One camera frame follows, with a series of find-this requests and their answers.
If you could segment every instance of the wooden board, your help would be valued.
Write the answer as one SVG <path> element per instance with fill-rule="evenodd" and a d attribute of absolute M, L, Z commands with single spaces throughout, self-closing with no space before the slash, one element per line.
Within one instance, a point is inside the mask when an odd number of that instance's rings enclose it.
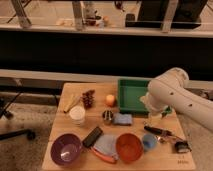
<path fill-rule="evenodd" d="M 63 113 L 63 109 L 66 106 L 70 94 L 75 93 L 81 95 L 89 89 L 95 90 L 94 106 L 86 111 L 85 124 L 79 127 L 72 123 L 69 115 Z M 147 133 L 143 129 L 143 122 L 147 121 L 146 117 L 135 116 L 133 118 L 132 126 L 104 125 L 101 117 L 102 112 L 107 109 L 110 109 L 113 112 L 118 111 L 117 107 L 109 108 L 105 105 L 104 100 L 107 94 L 117 95 L 116 83 L 66 83 L 64 85 L 42 165 L 43 170 L 195 170 L 191 153 L 176 154 L 169 143 L 158 143 L 155 149 L 144 153 L 139 160 L 131 164 L 125 164 L 121 160 L 118 160 L 117 164 L 108 164 L 94 156 L 88 149 L 84 149 L 79 159 L 69 168 L 57 166 L 51 159 L 50 149 L 53 141 L 64 133 L 74 133 L 78 135 L 81 140 L 83 140 L 96 126 L 100 126 L 104 133 L 117 136 L 129 132 L 137 135 L 138 138 L 141 139 L 142 136 Z M 177 136 L 185 138 L 175 111 L 162 119 L 162 121 L 156 126 L 171 130 Z"/>

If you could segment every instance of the gray floor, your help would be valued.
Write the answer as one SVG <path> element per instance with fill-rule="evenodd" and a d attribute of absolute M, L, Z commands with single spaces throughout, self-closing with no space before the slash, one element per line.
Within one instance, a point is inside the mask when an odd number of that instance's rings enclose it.
<path fill-rule="evenodd" d="M 10 101 L 14 93 L 0 93 Z M 40 171 L 51 126 L 57 110 L 53 95 L 21 94 L 10 106 L 10 121 L 0 120 L 0 133 L 30 128 L 36 131 L 34 141 L 19 136 L 0 141 L 0 171 Z M 192 148 L 197 171 L 213 170 L 213 134 L 184 115 L 178 115 Z"/>

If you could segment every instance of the knife handle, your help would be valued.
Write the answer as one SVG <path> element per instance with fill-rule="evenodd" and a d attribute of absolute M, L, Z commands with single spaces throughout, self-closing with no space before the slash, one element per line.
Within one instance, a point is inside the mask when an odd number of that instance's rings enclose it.
<path fill-rule="evenodd" d="M 150 126 L 144 126 L 144 129 L 155 134 L 155 135 L 166 135 L 166 136 L 172 136 L 172 132 L 160 128 L 150 127 Z"/>

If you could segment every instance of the bunch of grapes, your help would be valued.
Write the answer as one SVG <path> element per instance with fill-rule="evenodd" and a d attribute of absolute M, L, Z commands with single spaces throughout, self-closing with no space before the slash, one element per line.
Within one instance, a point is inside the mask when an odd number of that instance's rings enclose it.
<path fill-rule="evenodd" d="M 95 90 L 88 90 L 82 94 L 82 101 L 83 101 L 85 109 L 92 107 L 93 101 L 94 101 L 94 97 L 93 97 L 94 93 L 95 93 Z"/>

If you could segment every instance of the tray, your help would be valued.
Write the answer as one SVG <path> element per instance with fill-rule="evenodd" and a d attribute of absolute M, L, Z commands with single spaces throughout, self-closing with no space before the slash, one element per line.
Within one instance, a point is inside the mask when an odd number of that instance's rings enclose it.
<path fill-rule="evenodd" d="M 118 107 L 120 113 L 148 114 L 140 97 L 147 92 L 148 80 L 118 80 Z"/>

